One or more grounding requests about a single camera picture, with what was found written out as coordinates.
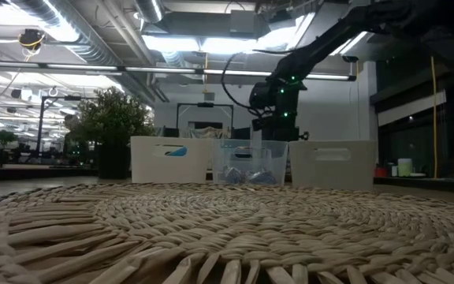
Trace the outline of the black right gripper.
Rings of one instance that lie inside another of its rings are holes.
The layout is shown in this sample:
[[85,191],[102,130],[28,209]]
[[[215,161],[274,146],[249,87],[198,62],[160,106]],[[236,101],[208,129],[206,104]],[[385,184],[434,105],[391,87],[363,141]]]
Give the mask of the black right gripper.
[[309,132],[305,131],[300,134],[300,129],[296,126],[296,118],[293,116],[256,118],[251,124],[255,131],[262,132],[262,140],[297,141],[309,139]]

